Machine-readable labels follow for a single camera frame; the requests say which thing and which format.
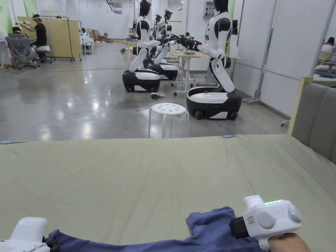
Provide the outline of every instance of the blue shirt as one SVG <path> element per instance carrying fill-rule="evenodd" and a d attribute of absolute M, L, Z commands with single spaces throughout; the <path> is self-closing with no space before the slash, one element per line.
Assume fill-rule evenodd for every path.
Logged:
<path fill-rule="evenodd" d="M 229 207 L 207 213 L 192 213 L 186 219 L 191 235 L 183 241 L 117 246 L 81 240 L 59 230 L 50 236 L 60 246 L 60 252 L 261 252 L 256 239 L 236 239 L 232 236 L 229 223 L 234 218 L 235 213 Z"/>

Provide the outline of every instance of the green wall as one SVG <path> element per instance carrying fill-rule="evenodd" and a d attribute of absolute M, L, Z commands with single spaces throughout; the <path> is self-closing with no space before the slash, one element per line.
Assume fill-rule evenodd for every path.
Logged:
<path fill-rule="evenodd" d="M 37 14 L 36 0 L 24 0 L 28 17 L 33 17 Z"/>
<path fill-rule="evenodd" d="M 3 31 L 5 36 L 12 32 L 12 19 L 7 0 L 0 0 L 0 31 Z"/>

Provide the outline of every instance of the bed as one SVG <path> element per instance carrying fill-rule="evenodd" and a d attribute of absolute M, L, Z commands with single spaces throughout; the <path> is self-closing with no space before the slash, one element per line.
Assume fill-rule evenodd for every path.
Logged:
<path fill-rule="evenodd" d="M 300 82 L 288 135 L 0 145 L 0 237 L 36 216 L 48 219 L 46 235 L 60 229 L 119 245 L 185 239 L 191 212 L 228 205 L 241 215 L 243 198 L 259 194 L 294 202 L 304 216 L 299 233 L 312 251 L 334 251 L 336 159 L 325 146 L 335 146 L 335 113 L 321 109 L 336 94 L 309 80 Z M 320 102 L 307 108 L 316 89 Z M 316 118 L 329 114 L 330 125 L 316 129 Z M 320 140 L 327 144 L 316 143 L 318 131 L 326 132 Z"/>

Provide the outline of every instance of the hand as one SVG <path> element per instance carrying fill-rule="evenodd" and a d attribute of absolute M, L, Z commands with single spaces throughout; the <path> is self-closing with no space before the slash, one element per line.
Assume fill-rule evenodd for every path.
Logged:
<path fill-rule="evenodd" d="M 285 234 L 281 238 L 271 238 L 268 244 L 274 252 L 310 252 L 308 245 L 297 234 Z"/>
<path fill-rule="evenodd" d="M 25 28 L 28 27 L 28 25 L 27 25 L 27 24 L 24 24 L 23 22 L 20 23 L 20 26 L 25 27 Z"/>

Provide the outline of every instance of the white humanoid robot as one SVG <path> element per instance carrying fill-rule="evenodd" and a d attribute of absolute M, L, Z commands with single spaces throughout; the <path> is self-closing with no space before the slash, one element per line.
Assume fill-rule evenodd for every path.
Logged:
<path fill-rule="evenodd" d="M 225 68 L 231 65 L 226 57 L 226 43 L 232 34 L 237 34 L 237 21 L 228 16 L 228 0 L 214 0 L 219 14 L 213 17 L 208 26 L 206 39 L 208 45 L 195 41 L 195 47 L 211 57 L 209 68 L 219 83 L 219 88 L 197 87 L 188 92 L 187 107 L 189 112 L 200 120 L 229 119 L 235 120 L 242 104 L 242 97 L 235 93 L 235 86 Z"/>
<path fill-rule="evenodd" d="M 138 69 L 150 55 L 153 47 L 160 45 L 160 41 L 150 41 L 152 26 L 146 16 L 151 10 L 151 3 L 147 0 L 140 2 L 140 16 L 136 20 L 135 32 L 138 37 L 137 57 L 128 70 L 123 74 L 123 82 L 127 92 L 149 91 L 156 92 L 160 86 L 160 75 L 150 69 Z"/>
<path fill-rule="evenodd" d="M 178 75 L 178 67 L 168 63 L 164 58 L 170 51 L 170 46 L 175 45 L 177 42 L 176 36 L 171 35 L 172 27 L 168 25 L 168 20 L 171 18 L 173 13 L 166 10 L 165 13 L 165 23 L 160 23 L 161 17 L 157 15 L 156 26 L 155 26 L 155 35 L 156 39 L 161 42 L 155 50 L 152 50 L 151 53 L 155 54 L 155 58 L 148 59 L 145 63 L 149 65 L 149 69 L 164 75 L 168 80 L 175 80 Z"/>

